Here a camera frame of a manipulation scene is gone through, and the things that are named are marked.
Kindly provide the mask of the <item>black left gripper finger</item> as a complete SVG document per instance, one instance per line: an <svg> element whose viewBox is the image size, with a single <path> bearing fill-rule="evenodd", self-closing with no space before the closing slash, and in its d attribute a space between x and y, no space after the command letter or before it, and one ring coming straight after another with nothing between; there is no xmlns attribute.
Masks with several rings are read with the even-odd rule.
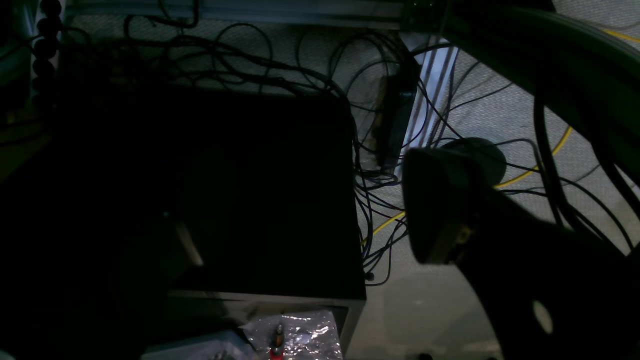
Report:
<svg viewBox="0 0 640 360"><path fill-rule="evenodd" d="M464 153L412 148L402 180L414 257L462 272L506 360L639 358L639 269L611 242L530 214Z"/></svg>

